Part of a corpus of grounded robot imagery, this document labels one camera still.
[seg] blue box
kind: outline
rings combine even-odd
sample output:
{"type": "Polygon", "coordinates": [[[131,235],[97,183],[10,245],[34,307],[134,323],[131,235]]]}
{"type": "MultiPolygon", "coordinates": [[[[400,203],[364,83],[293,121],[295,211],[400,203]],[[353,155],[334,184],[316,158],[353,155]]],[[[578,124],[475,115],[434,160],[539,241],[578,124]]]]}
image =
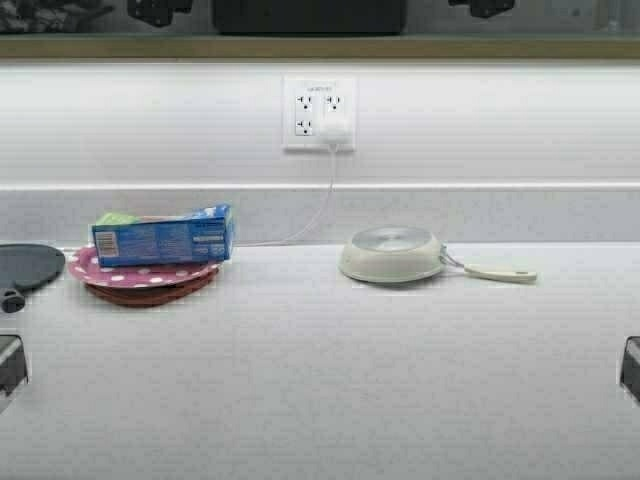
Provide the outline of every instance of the blue box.
{"type": "Polygon", "coordinates": [[[91,230],[101,267],[223,262],[231,258],[235,221],[231,206],[222,204],[184,217],[91,230]]]}

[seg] outlet cover plate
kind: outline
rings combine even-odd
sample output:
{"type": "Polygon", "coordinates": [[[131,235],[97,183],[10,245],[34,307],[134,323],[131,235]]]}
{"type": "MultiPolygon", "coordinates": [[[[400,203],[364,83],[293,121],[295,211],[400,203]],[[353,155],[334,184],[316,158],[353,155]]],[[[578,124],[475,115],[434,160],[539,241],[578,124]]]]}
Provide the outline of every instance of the outlet cover plate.
{"type": "Polygon", "coordinates": [[[340,146],[342,151],[356,149],[357,80],[355,77],[285,77],[283,89],[282,130],[286,150],[326,150],[319,129],[326,115],[344,115],[351,126],[350,141],[340,146]],[[329,98],[339,98],[339,110],[334,112],[329,98]]]}

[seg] pan handle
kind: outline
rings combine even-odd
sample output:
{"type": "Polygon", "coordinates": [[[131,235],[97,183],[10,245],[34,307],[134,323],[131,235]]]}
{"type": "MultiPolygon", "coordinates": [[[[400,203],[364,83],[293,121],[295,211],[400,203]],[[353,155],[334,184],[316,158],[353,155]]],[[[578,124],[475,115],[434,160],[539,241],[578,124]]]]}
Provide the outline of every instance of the pan handle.
{"type": "Polygon", "coordinates": [[[503,267],[488,267],[483,265],[465,265],[467,275],[485,280],[505,283],[534,283],[538,279],[536,272],[527,270],[513,270],[503,267]]]}
{"type": "Polygon", "coordinates": [[[0,287],[0,306],[5,313],[19,312],[24,308],[25,300],[15,288],[0,287]]]}

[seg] paper plate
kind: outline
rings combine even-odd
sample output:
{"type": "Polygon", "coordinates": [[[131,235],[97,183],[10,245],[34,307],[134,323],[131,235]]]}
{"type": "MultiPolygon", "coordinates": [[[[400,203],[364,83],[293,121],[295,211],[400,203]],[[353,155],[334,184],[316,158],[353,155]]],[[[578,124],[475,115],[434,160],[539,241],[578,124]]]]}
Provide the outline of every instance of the paper plate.
{"type": "Polygon", "coordinates": [[[102,268],[95,247],[85,247],[69,257],[69,273],[81,282],[97,287],[154,288],[179,285],[218,269],[217,263],[143,265],[102,268]]]}

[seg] white frying pan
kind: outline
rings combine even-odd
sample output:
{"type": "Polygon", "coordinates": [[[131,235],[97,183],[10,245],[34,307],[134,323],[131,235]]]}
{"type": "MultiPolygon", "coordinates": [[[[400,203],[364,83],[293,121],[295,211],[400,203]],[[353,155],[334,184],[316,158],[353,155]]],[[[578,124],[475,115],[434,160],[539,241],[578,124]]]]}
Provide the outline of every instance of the white frying pan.
{"type": "Polygon", "coordinates": [[[538,274],[527,270],[464,265],[447,253],[431,233],[411,227],[383,227],[358,233],[344,247],[340,270],[356,280],[403,283],[432,277],[449,265],[467,275],[508,283],[533,283],[538,274]]]}

